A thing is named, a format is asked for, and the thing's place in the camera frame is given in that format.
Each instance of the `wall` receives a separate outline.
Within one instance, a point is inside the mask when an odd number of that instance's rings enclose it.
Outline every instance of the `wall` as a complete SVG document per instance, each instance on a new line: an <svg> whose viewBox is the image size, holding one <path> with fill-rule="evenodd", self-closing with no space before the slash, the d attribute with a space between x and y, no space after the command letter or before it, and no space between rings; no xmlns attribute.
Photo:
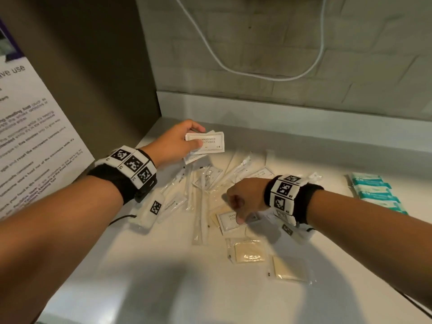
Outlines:
<svg viewBox="0 0 432 324"><path fill-rule="evenodd" d="M319 49L322 0L182 0L223 62L295 76ZM432 120L432 0L328 0L304 79L223 71L174 0L137 0L158 90Z"/></svg>
<svg viewBox="0 0 432 324"><path fill-rule="evenodd" d="M0 17L95 158L160 116L135 0L0 0Z"/></svg>

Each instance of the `printed notice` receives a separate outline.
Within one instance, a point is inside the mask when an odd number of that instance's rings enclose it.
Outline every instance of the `printed notice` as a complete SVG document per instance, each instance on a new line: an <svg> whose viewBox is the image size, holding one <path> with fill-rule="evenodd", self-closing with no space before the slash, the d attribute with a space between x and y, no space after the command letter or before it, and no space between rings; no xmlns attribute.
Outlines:
<svg viewBox="0 0 432 324"><path fill-rule="evenodd" d="M93 160L0 21L0 219L72 183Z"/></svg>

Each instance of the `black cable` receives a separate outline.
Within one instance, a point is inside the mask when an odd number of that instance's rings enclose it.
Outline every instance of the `black cable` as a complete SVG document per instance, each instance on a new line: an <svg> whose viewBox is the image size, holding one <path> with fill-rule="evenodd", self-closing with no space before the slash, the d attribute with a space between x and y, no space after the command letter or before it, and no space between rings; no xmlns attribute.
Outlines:
<svg viewBox="0 0 432 324"><path fill-rule="evenodd" d="M132 218L135 218L135 217L137 217L137 215L124 215L124 216L122 216L122 217L119 217L119 218L117 218L117 219L114 219L111 223L109 223L108 226L110 226L111 224L114 224L116 221L119 221L120 219L123 219L123 218L126 218L126 217L132 217Z"/></svg>
<svg viewBox="0 0 432 324"><path fill-rule="evenodd" d="M409 302L411 302L418 310L422 311L427 317L429 317L430 319L432 319L432 314L431 313L429 313L422 306L418 305L416 302L414 302L413 300L411 300L411 298L408 297L406 294L400 292L397 289L395 289L395 290L396 290L397 293L399 293L400 295L402 295L406 300L408 300Z"/></svg>

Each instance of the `white cable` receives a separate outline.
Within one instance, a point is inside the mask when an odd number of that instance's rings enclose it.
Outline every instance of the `white cable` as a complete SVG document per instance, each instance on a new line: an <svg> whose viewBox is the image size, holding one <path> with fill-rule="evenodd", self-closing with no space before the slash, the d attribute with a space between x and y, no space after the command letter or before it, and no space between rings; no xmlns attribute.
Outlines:
<svg viewBox="0 0 432 324"><path fill-rule="evenodd" d="M180 8L185 13L185 15L189 18L189 20L191 21L191 23L194 25L194 27L197 30L198 34L201 36L202 41L206 45L207 49L209 50L209 52L211 53L211 55L213 56L213 58L219 64L219 66L221 66L222 68L224 68L228 72L232 72L233 74L256 77L256 78L259 78L259 79L265 79L267 81L294 81L295 79L299 79L299 78L305 76L307 73L309 73L317 65L317 63L320 61L320 59L321 59L321 57L323 55L323 52L324 52L324 12L325 12L325 4L326 4L327 0L323 0L323 4L322 4L322 7L321 7L321 16L320 16L321 46L320 46L320 52L318 53L318 56L317 56L315 62L312 64L312 66L310 66L310 68L308 70L306 70L304 73L302 73L302 74L300 74L298 76L288 77L288 78L274 78L274 77L269 77L269 76L262 76L262 75L257 75L257 74L251 74L251 73L248 73L248 72L238 72L237 70L232 70L232 69L228 68L227 66L225 66L222 63L222 61L220 61L220 59L217 57L217 55L214 53L212 47L210 46L210 44L207 41L207 38L204 36L204 34L202 33L200 27L198 26L198 24L196 23L196 21L194 20L194 18L191 16L191 14L189 13L189 11L185 8L185 6L181 3L180 0L176 0L176 1L177 1L178 5L180 6Z"/></svg>

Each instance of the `hand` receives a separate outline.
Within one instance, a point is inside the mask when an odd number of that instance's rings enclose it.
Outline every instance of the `hand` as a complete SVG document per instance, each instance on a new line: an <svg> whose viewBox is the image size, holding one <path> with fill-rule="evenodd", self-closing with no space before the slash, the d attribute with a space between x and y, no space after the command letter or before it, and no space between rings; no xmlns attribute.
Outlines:
<svg viewBox="0 0 432 324"><path fill-rule="evenodd" d="M206 129L191 119L178 123L167 130L156 141L141 148L155 163L156 168L175 163L185 157L190 151L202 147L202 140L185 141L186 133L191 128L205 133Z"/></svg>
<svg viewBox="0 0 432 324"><path fill-rule="evenodd" d="M264 190L270 181L265 178L244 178L226 191L231 207L237 212L237 223L243 224L252 212L269 208L264 203Z"/></svg>

